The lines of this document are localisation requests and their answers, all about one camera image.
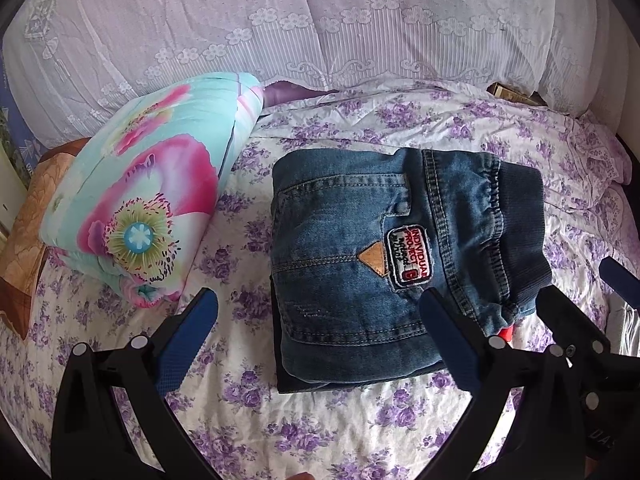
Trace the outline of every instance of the brown floral pillow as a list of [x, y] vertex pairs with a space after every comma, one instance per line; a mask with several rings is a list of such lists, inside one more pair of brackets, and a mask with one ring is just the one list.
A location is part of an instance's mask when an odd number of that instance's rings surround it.
[[46, 153], [37, 165], [27, 198], [0, 255], [0, 317], [22, 339], [30, 325], [31, 299], [47, 252], [38, 238], [44, 212], [86, 139]]

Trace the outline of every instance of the bedspread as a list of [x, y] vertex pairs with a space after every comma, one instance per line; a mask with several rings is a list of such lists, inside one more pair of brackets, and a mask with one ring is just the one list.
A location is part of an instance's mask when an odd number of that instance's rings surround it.
[[[55, 257], [42, 273], [24, 346], [0, 327], [0, 408], [49, 470], [52, 415], [72, 346], [123, 346], [151, 333], [203, 286], [220, 299], [214, 330], [167, 402], [224, 478], [413, 478], [462, 415], [469, 395], [446, 372], [334, 392], [275, 388], [270, 314], [271, 167], [299, 148], [392, 153], [399, 146], [486, 150], [539, 168], [545, 184], [545, 255], [554, 283], [604, 328], [608, 289], [597, 265], [611, 254], [640, 270], [638, 234], [620, 183], [630, 161], [589, 118], [511, 105], [465, 85], [369, 84], [265, 110], [236, 162], [179, 304], [138, 310]], [[514, 331], [518, 348], [542, 350], [535, 316]], [[158, 465], [123, 390], [116, 398], [141, 457]], [[513, 420], [512, 392], [482, 458], [492, 460]]]

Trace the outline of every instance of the turquoise fabric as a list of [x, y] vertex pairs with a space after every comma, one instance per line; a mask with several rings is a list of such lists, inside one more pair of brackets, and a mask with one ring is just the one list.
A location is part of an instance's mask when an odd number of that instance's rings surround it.
[[177, 299], [216, 200], [262, 110], [246, 73], [211, 73], [135, 99], [79, 153], [40, 237], [127, 301]]

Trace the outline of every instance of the wall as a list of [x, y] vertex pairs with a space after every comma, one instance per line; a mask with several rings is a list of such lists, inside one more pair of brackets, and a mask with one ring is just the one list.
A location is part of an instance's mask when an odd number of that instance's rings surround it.
[[0, 223], [8, 230], [27, 196], [27, 189], [0, 146]]
[[618, 135], [640, 160], [640, 46], [628, 33], [629, 72], [626, 78], [625, 106]]

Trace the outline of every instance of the blue gripper pad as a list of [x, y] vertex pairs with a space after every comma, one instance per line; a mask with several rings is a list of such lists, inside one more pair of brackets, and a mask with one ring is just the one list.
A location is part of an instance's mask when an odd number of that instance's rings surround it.
[[203, 289], [193, 301], [195, 304], [191, 311], [158, 356], [156, 390], [162, 397], [180, 388], [218, 318], [218, 297], [215, 292]]
[[607, 283], [632, 308], [640, 310], [640, 281], [611, 256], [598, 267], [601, 279]]
[[[444, 364], [456, 381], [456, 386], [474, 395], [481, 387], [478, 372], [479, 348], [474, 347], [474, 341], [482, 341], [484, 335], [473, 320], [465, 318], [462, 314], [453, 314], [456, 316], [457, 322], [455, 322], [452, 314], [447, 311], [444, 301], [434, 288], [428, 288], [422, 293], [418, 302], [420, 317], [427, 332], [436, 343]], [[472, 337], [471, 341], [466, 338], [465, 333], [462, 332], [466, 327], [459, 324], [464, 325], [467, 321], [474, 325], [469, 327], [470, 330], [478, 330], [479, 338]]]

